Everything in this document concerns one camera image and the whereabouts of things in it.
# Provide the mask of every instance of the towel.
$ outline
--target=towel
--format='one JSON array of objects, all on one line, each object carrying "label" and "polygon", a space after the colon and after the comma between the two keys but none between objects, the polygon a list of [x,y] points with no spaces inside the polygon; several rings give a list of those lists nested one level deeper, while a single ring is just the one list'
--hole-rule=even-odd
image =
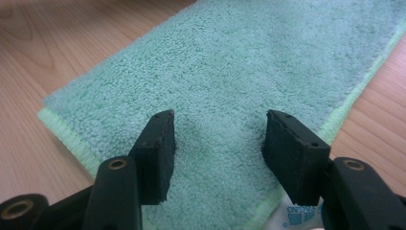
[{"label": "towel", "polygon": [[173,109],[168,200],[143,206],[146,228],[260,229],[283,195],[261,156],[266,111],[331,143],[405,15],[404,0],[197,1],[48,96],[38,117],[95,174]]}]

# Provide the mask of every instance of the wooden table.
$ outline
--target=wooden table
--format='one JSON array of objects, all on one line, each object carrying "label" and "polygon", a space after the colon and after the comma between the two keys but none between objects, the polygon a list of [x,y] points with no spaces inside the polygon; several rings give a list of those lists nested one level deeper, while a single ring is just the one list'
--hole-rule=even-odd
[{"label": "wooden table", "polygon": [[[92,184],[36,118],[42,99],[193,0],[0,1],[0,202],[39,193],[50,203]],[[406,36],[354,105],[335,156],[371,163],[406,196]]]}]

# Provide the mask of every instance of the wooden surface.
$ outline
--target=wooden surface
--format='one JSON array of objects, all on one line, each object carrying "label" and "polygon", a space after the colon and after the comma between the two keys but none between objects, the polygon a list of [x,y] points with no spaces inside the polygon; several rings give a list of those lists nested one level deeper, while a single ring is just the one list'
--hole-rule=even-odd
[{"label": "wooden surface", "polygon": [[[51,203],[93,181],[36,118],[42,99],[187,7],[192,0],[0,1],[0,203]],[[370,162],[406,196],[406,36],[356,102],[334,155]]]}]

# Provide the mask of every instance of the green towel edge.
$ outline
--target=green towel edge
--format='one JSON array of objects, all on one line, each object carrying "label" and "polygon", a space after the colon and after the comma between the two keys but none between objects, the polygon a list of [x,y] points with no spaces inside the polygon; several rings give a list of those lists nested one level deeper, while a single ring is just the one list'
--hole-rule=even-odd
[{"label": "green towel edge", "polygon": [[[341,125],[347,118],[355,100],[359,97],[359,95],[361,95],[362,91],[370,82],[374,74],[382,66],[392,49],[405,33],[406,19],[403,20],[395,31],[395,34],[389,41],[383,55],[380,55],[376,59],[370,70],[366,73],[364,79],[354,87],[347,98],[343,101],[343,104],[331,112],[326,122],[317,132],[317,135],[323,138],[324,141],[329,144],[332,143]],[[75,154],[82,166],[89,171],[93,177],[95,177],[99,164],[102,161],[89,148],[89,146],[79,138],[78,134],[74,132],[59,115],[55,114],[47,107],[42,108],[38,112],[37,117],[59,140],[62,141],[69,151]],[[246,222],[244,229],[260,229],[269,218],[269,215],[280,204],[283,194],[284,192],[282,186],[277,185],[268,198],[259,204],[259,207],[257,208],[255,214],[253,214],[253,217]],[[144,227],[146,229],[157,229],[149,219],[145,220]]]},{"label": "green towel edge", "polygon": [[340,130],[340,127],[343,125],[344,121],[349,115],[352,105],[355,103],[355,100],[361,95],[362,91],[364,91],[365,87],[371,81],[372,77],[376,74],[377,70],[382,66],[391,51],[394,49],[395,45],[399,42],[399,40],[405,33],[406,18],[403,19],[403,22],[401,22],[400,25],[397,27],[395,34],[389,40],[389,43],[386,46],[384,52],[382,52],[382,55],[378,56],[376,61],[372,64],[370,70],[365,74],[364,79],[352,89],[352,91],[343,101],[343,104],[335,108],[330,113],[326,122],[317,132],[317,135],[321,137],[326,143],[330,145],[332,144],[334,138]]}]

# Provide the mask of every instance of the microfiber cloth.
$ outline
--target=microfiber cloth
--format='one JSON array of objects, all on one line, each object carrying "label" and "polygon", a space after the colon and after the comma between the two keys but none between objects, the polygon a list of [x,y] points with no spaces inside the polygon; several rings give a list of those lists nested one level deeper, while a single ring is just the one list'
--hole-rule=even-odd
[{"label": "microfiber cloth", "polygon": [[168,200],[143,207],[145,226],[260,229],[283,195],[261,156],[267,110],[331,143],[405,15],[404,0],[201,0],[48,96],[38,116],[95,174],[173,109]]}]

